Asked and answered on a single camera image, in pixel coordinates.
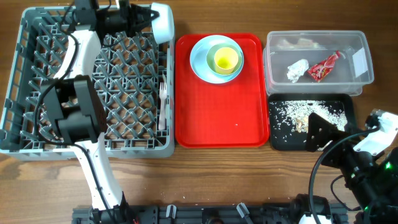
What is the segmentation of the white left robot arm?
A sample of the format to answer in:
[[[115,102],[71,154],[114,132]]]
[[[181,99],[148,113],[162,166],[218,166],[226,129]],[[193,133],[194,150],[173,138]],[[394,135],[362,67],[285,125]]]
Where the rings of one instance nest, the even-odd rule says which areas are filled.
[[[75,1],[67,9],[72,17],[64,31],[68,49],[58,72],[42,82],[33,118],[36,124],[44,105],[55,135],[62,139],[59,145],[73,151],[80,161],[91,192],[93,223],[136,222],[109,163],[104,145],[106,114],[91,79],[104,37],[120,32],[134,37],[146,27],[152,27],[156,44],[169,42],[175,35],[167,4],[143,7],[117,1],[116,6],[112,10],[100,8],[97,1]]]

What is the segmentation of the rice and food scraps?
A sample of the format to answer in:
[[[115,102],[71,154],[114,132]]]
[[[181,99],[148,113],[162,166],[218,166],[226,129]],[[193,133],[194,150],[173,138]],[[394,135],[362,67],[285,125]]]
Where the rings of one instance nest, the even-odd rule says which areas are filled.
[[[316,113],[340,131],[345,130],[348,119],[339,101],[275,101],[270,105],[271,131],[275,139],[287,142],[293,134],[308,132],[308,117]]]

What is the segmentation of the red snack wrapper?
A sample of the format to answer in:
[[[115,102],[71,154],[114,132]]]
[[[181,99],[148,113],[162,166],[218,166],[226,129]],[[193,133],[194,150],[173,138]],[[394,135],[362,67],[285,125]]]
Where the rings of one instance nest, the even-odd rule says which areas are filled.
[[[331,54],[325,60],[315,64],[307,70],[307,73],[316,81],[321,82],[334,68],[336,61],[341,57],[339,50]]]

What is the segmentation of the white napkin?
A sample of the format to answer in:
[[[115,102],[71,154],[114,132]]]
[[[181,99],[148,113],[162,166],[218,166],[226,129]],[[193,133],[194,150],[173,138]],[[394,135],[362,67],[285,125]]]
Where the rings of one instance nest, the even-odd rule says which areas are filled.
[[[292,82],[296,83],[300,77],[309,69],[309,63],[306,59],[300,59],[292,65],[288,66],[287,78]]]

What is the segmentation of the light blue bowl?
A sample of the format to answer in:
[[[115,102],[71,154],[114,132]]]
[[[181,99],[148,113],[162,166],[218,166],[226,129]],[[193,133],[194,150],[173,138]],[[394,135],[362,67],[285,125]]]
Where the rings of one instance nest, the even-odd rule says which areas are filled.
[[[155,42],[163,44],[171,41],[175,35],[172,9],[167,4],[153,2],[151,9],[159,13],[159,17],[151,22]]]

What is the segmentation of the white plastic fork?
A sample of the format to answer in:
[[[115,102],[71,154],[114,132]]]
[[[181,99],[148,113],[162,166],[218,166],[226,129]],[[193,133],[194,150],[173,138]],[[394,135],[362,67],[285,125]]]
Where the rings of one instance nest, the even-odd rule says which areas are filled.
[[[163,82],[159,85],[159,98],[160,98],[160,114],[159,114],[159,130],[165,129],[165,100],[167,99],[167,79],[162,75]]]

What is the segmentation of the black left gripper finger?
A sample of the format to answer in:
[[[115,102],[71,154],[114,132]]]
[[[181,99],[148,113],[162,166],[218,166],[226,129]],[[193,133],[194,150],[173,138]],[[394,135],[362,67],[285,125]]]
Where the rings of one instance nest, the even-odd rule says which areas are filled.
[[[132,34],[140,33],[144,28],[151,25],[151,20],[146,21],[133,21],[132,22]]]
[[[132,4],[132,13],[135,19],[156,19],[159,17],[159,12],[152,10],[149,7],[142,7]]]

